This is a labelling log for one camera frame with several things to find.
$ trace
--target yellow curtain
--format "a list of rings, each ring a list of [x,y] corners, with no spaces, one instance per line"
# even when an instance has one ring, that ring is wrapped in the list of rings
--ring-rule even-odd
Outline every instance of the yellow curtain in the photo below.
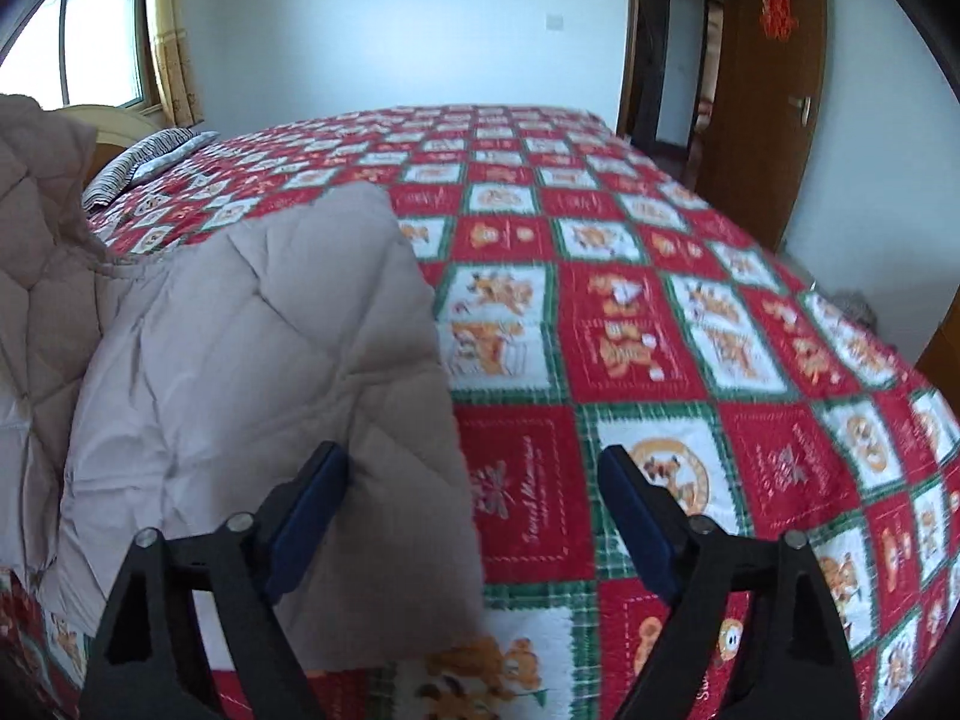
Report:
[[[190,67],[179,0],[147,0],[147,28],[163,112],[177,127],[198,124],[203,111]]]

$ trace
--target dark door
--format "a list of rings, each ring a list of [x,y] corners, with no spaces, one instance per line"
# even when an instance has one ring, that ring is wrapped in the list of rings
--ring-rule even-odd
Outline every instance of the dark door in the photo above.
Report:
[[[666,42],[670,23],[670,0],[640,0],[637,23],[634,100],[638,100],[634,123],[629,130],[634,146],[651,151],[656,141],[659,107],[664,96]]]
[[[725,0],[697,194],[776,250],[813,142],[827,0]]]

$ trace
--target red door decoration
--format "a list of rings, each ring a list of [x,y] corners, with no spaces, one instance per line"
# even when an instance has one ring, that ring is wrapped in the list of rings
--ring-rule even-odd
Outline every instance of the red door decoration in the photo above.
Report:
[[[790,0],[762,0],[760,24],[763,34],[769,40],[786,43],[790,33],[800,26],[800,22],[790,13]]]

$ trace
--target wall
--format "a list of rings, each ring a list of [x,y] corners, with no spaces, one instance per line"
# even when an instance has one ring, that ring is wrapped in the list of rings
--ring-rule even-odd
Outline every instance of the wall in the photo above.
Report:
[[[960,103],[895,0],[827,0],[817,133],[787,250],[859,289],[913,361],[960,286]]]
[[[616,126],[627,0],[182,1],[227,134],[400,103],[568,105]]]
[[[666,74],[656,139],[686,148],[704,47],[704,0],[670,0]]]

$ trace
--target door handle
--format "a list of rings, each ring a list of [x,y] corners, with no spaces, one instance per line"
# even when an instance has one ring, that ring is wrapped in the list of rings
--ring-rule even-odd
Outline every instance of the door handle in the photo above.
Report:
[[[810,106],[813,105],[813,98],[807,95],[805,98],[786,98],[786,101],[800,111],[800,126],[806,127],[810,121]]]

